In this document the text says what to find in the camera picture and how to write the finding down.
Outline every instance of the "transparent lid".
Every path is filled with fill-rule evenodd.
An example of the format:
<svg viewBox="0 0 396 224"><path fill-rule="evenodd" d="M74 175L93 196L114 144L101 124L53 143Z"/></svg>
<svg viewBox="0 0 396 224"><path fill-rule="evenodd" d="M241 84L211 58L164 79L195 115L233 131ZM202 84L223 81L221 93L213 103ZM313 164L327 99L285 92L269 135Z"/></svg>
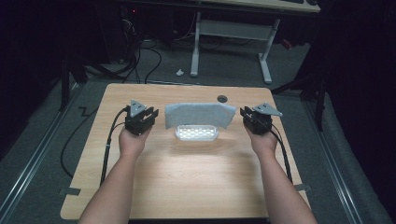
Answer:
<svg viewBox="0 0 396 224"><path fill-rule="evenodd" d="M213 141L218 135L218 128L212 125L179 125L176 128L176 137L181 141Z"/></svg>

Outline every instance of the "desk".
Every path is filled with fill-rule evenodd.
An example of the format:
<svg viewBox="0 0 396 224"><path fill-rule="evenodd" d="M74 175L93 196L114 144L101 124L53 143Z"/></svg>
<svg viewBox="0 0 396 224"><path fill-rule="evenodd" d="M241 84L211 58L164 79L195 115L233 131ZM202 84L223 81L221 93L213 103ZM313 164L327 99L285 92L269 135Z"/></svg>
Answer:
<svg viewBox="0 0 396 224"><path fill-rule="evenodd" d="M318 13L320 11L320 8L318 6L310 6L305 1L302 4L297 4L280 0L202 0L199 1L199 4L201 4L202 2L222 3L242 7L273 8L301 12ZM191 60L191 75L193 77L198 76L200 35L237 37L265 41L266 44L263 48L263 52L259 54L259 62L262 68L262 76L264 78L264 82L267 84L271 84L272 79L266 60L272 43L274 41L279 22L280 19L275 19L274 24L272 25L256 25L240 22L201 20L201 13L197 13L197 20L195 25L195 43Z"/></svg>
<svg viewBox="0 0 396 224"><path fill-rule="evenodd" d="M219 129L213 142L182 142L176 139L175 129L165 130L166 105L215 103L219 95L238 108L263 102L275 105L271 92L263 88L108 85L70 186L81 191L78 196L66 196L62 218L79 219L97 191L109 128L131 99L160 109L160 114L136 165L130 218L268 217L259 161L239 113L227 130ZM283 136L294 184L301 184L280 118L274 118L274 124ZM119 133L120 128L112 136L108 171L119 156ZM276 157L283 166L278 147Z"/></svg>

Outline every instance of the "metal rail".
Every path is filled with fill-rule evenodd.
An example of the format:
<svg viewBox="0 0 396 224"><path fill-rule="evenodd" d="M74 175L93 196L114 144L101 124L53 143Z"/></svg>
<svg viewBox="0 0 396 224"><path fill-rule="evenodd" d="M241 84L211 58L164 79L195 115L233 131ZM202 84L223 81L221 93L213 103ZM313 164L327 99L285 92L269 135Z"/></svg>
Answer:
<svg viewBox="0 0 396 224"><path fill-rule="evenodd" d="M6 199L3 201L0 207L0 223L7 223L9 218L12 215L12 212L18 205L23 193L26 191L27 187L29 186L30 182L32 181L33 177L35 176L35 172L39 168L41 162L44 160L47 152L50 150L49 145L52 140L53 135L58 130L59 126L61 125L70 105L73 104L74 100L80 94L82 88L76 88L78 85L75 84L74 92L72 95L72 99L69 104L65 107L64 110L59 111L56 115L55 119L47 129L44 137L41 139L40 143L38 144L35 153L33 154L32 158L28 161L25 168L21 172L20 176L18 177L14 187L9 192Z"/></svg>
<svg viewBox="0 0 396 224"><path fill-rule="evenodd" d="M315 128L315 133L317 134L318 140L321 144L322 155L324 157L325 164L328 168L330 177L332 178L332 182L334 183L335 189L338 193L338 197L340 198L341 203L344 206L344 210L346 211L349 222L363 223L359 210L356 207L347 183L345 182L340 170L338 169L337 163L335 162L334 156L332 155L332 151L326 141L326 138L323 132L318 129L318 126L315 123L315 112L312 108L312 105L309 102L303 102L303 106L306 113L310 117L312 127Z"/></svg>

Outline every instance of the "black tape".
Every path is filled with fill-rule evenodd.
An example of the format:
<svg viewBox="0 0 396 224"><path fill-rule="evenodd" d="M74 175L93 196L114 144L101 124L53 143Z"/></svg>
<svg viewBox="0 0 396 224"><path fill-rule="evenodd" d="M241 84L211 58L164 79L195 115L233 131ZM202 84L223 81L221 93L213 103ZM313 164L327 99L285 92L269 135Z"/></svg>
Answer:
<svg viewBox="0 0 396 224"><path fill-rule="evenodd" d="M61 195L61 196L66 196L66 195L78 196L80 192L81 192L81 189L61 188L61 190L59 190L59 195Z"/></svg>
<svg viewBox="0 0 396 224"><path fill-rule="evenodd" d="M304 0L282 0L282 1L292 2L292 3L300 3L300 4L302 4L304 2Z"/></svg>
<svg viewBox="0 0 396 224"><path fill-rule="evenodd" d="M311 186L308 184L294 185L294 187L297 189L297 191L304 190L305 192L308 192L309 190L311 190Z"/></svg>

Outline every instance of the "person's left hand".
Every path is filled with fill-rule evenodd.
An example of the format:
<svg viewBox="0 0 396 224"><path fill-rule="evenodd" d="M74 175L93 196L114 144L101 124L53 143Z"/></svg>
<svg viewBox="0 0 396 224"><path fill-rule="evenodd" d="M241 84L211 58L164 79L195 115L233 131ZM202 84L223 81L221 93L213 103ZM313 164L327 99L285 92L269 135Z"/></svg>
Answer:
<svg viewBox="0 0 396 224"><path fill-rule="evenodd" d="M120 157L130 157L137 160L145 147L150 131L151 128L140 135L134 135L126 130L125 127L122 128L119 135Z"/></svg>

